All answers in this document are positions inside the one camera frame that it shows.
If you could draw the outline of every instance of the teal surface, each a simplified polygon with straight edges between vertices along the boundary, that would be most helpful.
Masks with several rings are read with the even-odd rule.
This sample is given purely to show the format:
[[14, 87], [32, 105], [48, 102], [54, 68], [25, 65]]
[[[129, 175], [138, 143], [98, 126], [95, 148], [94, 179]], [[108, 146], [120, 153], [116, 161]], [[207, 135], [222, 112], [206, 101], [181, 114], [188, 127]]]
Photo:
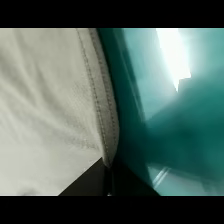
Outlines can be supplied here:
[[180, 29], [176, 92], [155, 29], [100, 28], [120, 120], [117, 159], [161, 195], [224, 195], [224, 29]]

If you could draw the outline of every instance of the teal plastic object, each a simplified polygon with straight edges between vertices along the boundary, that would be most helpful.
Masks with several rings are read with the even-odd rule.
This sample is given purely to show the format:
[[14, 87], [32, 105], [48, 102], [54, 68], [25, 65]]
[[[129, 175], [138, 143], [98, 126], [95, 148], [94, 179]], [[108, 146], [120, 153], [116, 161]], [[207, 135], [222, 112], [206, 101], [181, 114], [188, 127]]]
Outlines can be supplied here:
[[120, 120], [117, 159], [161, 195], [224, 195], [224, 29], [180, 29], [176, 92], [156, 29], [100, 28]]

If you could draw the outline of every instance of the white fabric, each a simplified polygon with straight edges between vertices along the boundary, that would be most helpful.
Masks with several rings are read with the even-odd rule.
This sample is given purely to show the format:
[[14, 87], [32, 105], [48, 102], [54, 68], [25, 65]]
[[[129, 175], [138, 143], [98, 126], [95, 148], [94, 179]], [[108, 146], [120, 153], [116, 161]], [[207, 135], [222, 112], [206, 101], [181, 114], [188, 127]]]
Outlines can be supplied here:
[[97, 41], [87, 28], [0, 29], [0, 195], [58, 195], [111, 164], [118, 121]]

